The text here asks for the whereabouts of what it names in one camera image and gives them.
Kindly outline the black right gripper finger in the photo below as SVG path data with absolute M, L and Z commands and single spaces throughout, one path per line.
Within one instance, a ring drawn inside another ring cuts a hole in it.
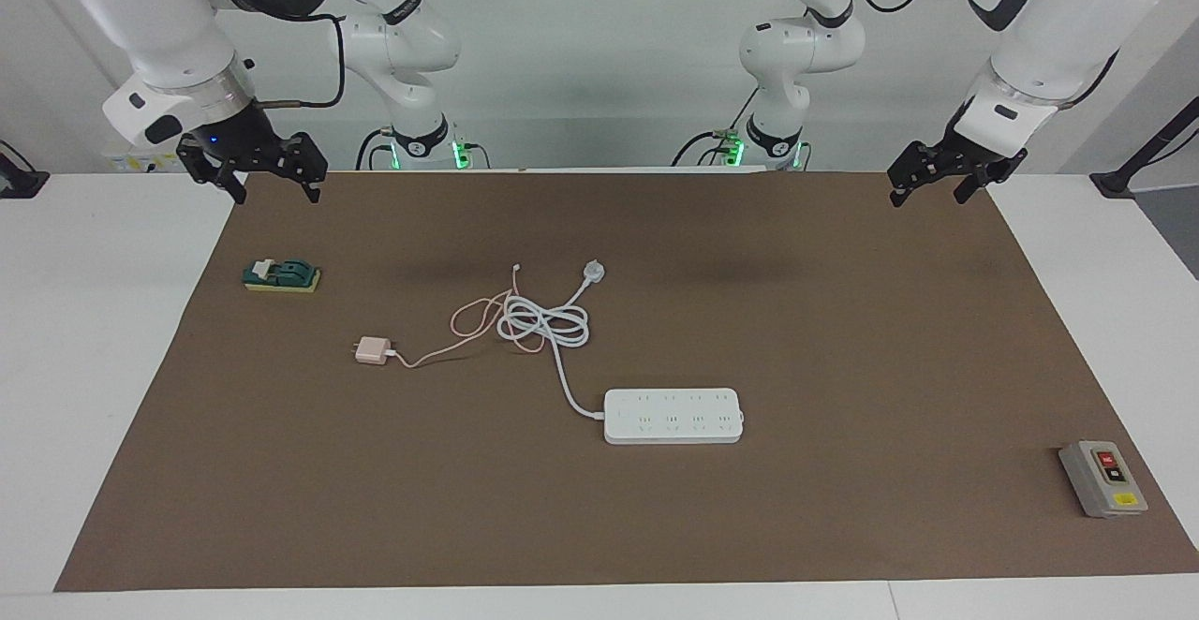
M 235 177 L 240 164 L 248 155 L 243 142 L 231 138 L 180 138 L 177 156 L 185 171 L 198 185 L 213 185 L 231 197 L 235 203 L 245 203 L 245 183 Z
M 327 159 L 307 133 L 281 142 L 279 176 L 293 181 L 311 203 L 320 199 L 320 185 L 327 176 Z

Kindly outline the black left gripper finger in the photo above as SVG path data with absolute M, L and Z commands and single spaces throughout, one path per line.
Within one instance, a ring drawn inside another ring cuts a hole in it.
M 940 181 L 948 168 L 950 154 L 941 146 L 918 140 L 908 143 L 887 170 L 892 206 L 899 209 L 915 189 Z
M 965 171 L 964 179 L 954 188 L 954 201 L 969 201 L 977 189 L 986 188 L 990 183 L 1006 182 L 1014 175 L 1016 168 L 1024 159 L 1028 159 L 1028 149 L 1022 149 L 1016 156 L 1011 156 L 1011 158 L 995 159 L 995 162 L 986 164 L 971 163 L 969 170 Z

